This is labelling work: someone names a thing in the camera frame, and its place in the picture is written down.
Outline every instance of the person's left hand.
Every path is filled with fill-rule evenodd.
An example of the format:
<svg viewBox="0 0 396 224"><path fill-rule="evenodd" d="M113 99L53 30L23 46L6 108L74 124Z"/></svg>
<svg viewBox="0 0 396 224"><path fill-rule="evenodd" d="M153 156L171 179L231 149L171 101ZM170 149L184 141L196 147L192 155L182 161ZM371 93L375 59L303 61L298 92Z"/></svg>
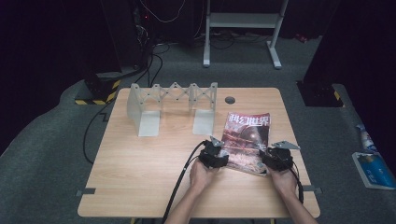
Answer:
<svg viewBox="0 0 396 224"><path fill-rule="evenodd" d="M210 183L212 183L212 180L218 170L219 168L206 168L197 158L191 167L191 187L201 193L204 191L204 189L206 189L207 186L210 185Z"/></svg>

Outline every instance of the metal bracket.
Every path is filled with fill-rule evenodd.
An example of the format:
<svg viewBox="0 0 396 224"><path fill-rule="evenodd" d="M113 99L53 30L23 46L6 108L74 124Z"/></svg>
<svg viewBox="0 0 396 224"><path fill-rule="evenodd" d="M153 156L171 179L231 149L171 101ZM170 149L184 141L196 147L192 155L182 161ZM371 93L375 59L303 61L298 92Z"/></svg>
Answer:
<svg viewBox="0 0 396 224"><path fill-rule="evenodd" d="M182 88L174 82L169 88L162 88L159 84L155 84L147 90L133 83L127 103L128 118L134 121L138 136L157 136L160 130L163 99L168 97L178 101L188 96L190 112L195 108L192 132L211 135L215 120L217 88L217 82L213 82L206 90L202 90L195 83L190 84L188 88ZM204 99L209 101L209 109L196 109L198 102ZM156 108L148 110L148 101L153 101Z"/></svg>
<svg viewBox="0 0 396 224"><path fill-rule="evenodd" d="M212 141L212 144L214 147L224 146L224 142L218 140L217 138L213 137L212 135L210 135L210 141Z"/></svg>
<svg viewBox="0 0 396 224"><path fill-rule="evenodd" d="M321 188L316 188L313 185L303 185L304 191L313 191L315 194L321 194L323 193L323 190Z"/></svg>
<svg viewBox="0 0 396 224"><path fill-rule="evenodd" d="M83 194L95 194L96 189L77 190L76 197L81 197Z"/></svg>
<svg viewBox="0 0 396 224"><path fill-rule="evenodd" d="M272 144L273 147L284 148L284 149L300 149L299 146L296 146L288 141L281 141Z"/></svg>

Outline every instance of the yellow and black hazard tape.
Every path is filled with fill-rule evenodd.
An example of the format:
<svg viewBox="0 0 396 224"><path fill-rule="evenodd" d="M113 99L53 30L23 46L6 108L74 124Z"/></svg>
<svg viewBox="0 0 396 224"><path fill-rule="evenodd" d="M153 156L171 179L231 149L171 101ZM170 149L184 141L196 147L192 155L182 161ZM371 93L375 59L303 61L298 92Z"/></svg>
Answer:
<svg viewBox="0 0 396 224"><path fill-rule="evenodd" d="M120 85L120 80L113 83L110 93L107 97L102 99L75 99L77 105L106 105L114 100L117 93L117 88Z"/></svg>
<svg viewBox="0 0 396 224"><path fill-rule="evenodd" d="M334 96L335 96L335 100L337 100L337 103L340 105L340 107L345 107L343 101L341 100L341 96L337 91L334 91Z"/></svg>

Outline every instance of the magazine cover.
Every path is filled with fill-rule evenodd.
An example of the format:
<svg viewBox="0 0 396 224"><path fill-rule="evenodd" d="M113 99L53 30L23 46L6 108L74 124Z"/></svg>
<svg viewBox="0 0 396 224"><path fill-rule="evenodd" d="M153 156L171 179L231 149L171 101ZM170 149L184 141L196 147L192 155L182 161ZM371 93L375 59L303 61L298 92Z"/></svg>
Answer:
<svg viewBox="0 0 396 224"><path fill-rule="evenodd" d="M230 112L225 122L222 150L229 155L227 167L254 174L266 175L259 150L268 147L270 114L246 115Z"/></svg>

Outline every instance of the metal frame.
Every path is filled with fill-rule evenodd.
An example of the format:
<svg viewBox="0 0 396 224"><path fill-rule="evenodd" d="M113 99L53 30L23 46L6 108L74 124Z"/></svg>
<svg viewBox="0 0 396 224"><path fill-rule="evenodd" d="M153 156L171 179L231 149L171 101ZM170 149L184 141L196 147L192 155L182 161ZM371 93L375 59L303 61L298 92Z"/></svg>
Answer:
<svg viewBox="0 0 396 224"><path fill-rule="evenodd" d="M282 64L277 56L275 44L279 35L279 30L285 17L286 7L289 0L283 0L279 13L258 14L258 13L211 13L210 0L207 0L206 9L206 30L204 48L204 67L210 66L210 28L211 27L246 27L246 28L274 28L273 38L267 41L267 47L275 69L281 69Z"/></svg>
<svg viewBox="0 0 396 224"><path fill-rule="evenodd" d="M127 115L134 121L138 136L157 136L160 130L160 118L163 111L163 99L165 97L179 100L184 96L189 98L190 113L195 111L192 132L194 134L213 134L213 126L216 112L218 83L213 82L206 90L199 88L195 83L188 88L182 88L174 82L169 88L162 88L159 84L153 85L150 89L141 89L139 85L133 83L128 96ZM174 94L173 90L178 89L180 94ZM210 109L198 109L198 102L207 100ZM157 109L147 110L146 102L154 101Z"/></svg>

